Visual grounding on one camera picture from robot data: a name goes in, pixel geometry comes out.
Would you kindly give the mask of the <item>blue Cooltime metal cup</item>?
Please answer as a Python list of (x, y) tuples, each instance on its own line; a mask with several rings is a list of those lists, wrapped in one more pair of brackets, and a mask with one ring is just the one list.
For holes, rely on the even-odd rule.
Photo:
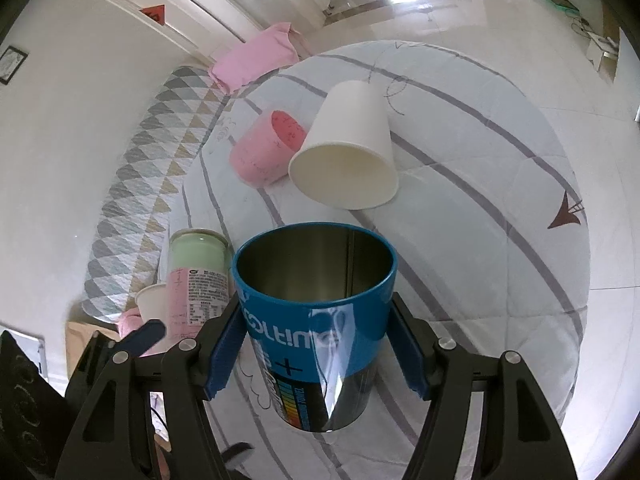
[(368, 404), (398, 261), (359, 226), (308, 222), (248, 240), (232, 278), (271, 404), (291, 426), (342, 429)]

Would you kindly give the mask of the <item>small white paper cup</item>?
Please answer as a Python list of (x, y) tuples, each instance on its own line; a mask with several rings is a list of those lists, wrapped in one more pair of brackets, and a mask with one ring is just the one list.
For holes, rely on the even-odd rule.
[(140, 290), (134, 298), (142, 322), (160, 321), (167, 325), (167, 290), (164, 283), (156, 283)]

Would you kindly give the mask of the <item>pink paper cup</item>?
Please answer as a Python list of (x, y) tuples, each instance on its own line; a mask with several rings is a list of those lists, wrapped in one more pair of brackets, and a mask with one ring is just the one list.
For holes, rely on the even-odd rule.
[(234, 144), (230, 164), (252, 188), (263, 188), (288, 174), (288, 164), (302, 148), (307, 131), (284, 110), (263, 112)]

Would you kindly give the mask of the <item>large white paper cup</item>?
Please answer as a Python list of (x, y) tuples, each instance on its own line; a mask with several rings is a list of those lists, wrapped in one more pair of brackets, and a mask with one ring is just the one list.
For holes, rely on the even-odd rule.
[(361, 80), (333, 87), (288, 175), (300, 192), (326, 206), (361, 210), (389, 202), (399, 177), (382, 91)]

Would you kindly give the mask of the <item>triangle patterned sofa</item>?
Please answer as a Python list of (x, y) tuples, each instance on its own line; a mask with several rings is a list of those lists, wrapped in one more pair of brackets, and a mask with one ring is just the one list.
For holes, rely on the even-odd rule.
[(114, 323), (156, 281), (183, 179), (227, 102), (207, 70), (189, 65), (152, 99), (102, 204), (80, 300), (88, 315)]

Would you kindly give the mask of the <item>green pink labelled can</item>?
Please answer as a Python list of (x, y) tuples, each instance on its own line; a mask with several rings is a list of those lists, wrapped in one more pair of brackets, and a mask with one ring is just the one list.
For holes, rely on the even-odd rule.
[(228, 242), (204, 229), (175, 232), (169, 240), (165, 337), (149, 355), (163, 353), (184, 338), (195, 337), (230, 300)]

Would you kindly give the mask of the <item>pink pillow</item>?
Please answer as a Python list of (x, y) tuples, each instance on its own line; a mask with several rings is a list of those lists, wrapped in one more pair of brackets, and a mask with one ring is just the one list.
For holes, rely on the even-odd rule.
[(306, 39), (291, 23), (271, 25), (223, 55), (209, 67), (208, 76), (219, 89), (231, 94), (274, 70), (298, 63), (297, 46), (310, 54)]

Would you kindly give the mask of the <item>white interior door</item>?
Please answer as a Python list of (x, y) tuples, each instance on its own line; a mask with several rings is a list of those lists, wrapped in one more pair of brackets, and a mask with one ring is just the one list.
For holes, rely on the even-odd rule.
[(105, 0), (203, 64), (257, 36), (260, 26), (232, 0)]

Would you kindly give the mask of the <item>green floor tray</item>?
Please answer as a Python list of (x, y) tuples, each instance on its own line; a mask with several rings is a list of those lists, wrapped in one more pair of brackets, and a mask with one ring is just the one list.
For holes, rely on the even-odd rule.
[(574, 3), (571, 3), (570, 0), (546, 0), (548, 3), (551, 3), (555, 9), (558, 9), (569, 16), (579, 16), (580, 10)]

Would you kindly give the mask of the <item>small framed wall picture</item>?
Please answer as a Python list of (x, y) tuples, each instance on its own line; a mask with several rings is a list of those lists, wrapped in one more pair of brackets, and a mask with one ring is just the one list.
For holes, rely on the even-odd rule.
[(28, 54), (16, 47), (9, 46), (4, 50), (0, 58), (0, 82), (5, 86), (28, 58)]

